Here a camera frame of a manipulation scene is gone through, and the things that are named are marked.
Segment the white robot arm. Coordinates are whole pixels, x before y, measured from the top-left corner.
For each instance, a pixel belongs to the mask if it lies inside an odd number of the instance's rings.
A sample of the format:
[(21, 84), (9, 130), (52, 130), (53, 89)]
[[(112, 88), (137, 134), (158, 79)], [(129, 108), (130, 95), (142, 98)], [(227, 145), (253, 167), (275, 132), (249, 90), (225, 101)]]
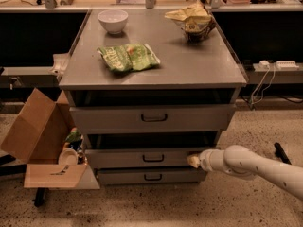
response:
[(220, 171), (242, 179), (260, 176), (303, 200), (302, 167), (262, 157), (240, 145), (232, 145), (226, 149), (206, 149), (188, 155), (187, 162), (206, 172)]

